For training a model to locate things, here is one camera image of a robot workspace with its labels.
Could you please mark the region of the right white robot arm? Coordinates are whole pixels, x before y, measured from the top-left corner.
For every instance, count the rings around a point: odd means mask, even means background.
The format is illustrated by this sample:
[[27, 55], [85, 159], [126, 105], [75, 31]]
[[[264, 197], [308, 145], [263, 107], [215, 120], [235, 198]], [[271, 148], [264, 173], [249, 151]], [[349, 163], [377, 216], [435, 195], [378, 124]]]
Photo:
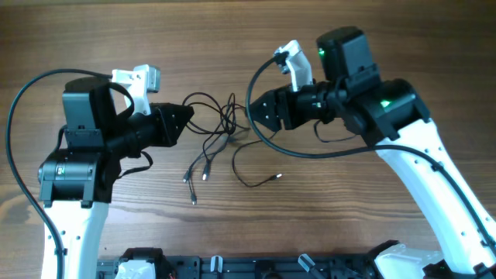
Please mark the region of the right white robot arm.
[[493, 278], [495, 221], [447, 153], [424, 101], [403, 79], [383, 81], [364, 32], [344, 26], [316, 45], [325, 80], [317, 82], [299, 43], [274, 51], [272, 62], [288, 85], [246, 99], [255, 133], [291, 130], [311, 121], [342, 119], [398, 175], [427, 219], [439, 250], [408, 248], [392, 240], [371, 250], [366, 277]]

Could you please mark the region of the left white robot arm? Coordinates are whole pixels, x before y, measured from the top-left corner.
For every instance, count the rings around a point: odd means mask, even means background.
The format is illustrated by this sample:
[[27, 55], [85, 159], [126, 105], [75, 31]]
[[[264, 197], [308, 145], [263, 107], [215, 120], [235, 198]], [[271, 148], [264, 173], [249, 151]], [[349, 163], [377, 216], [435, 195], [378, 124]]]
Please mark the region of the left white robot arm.
[[38, 173], [40, 201], [55, 228], [45, 232], [44, 278], [95, 277], [112, 187], [124, 175], [121, 159], [174, 146], [194, 115], [192, 107], [171, 103], [153, 103], [147, 115], [134, 104], [117, 113], [112, 91], [129, 94], [104, 77], [65, 85], [67, 148], [53, 151]]

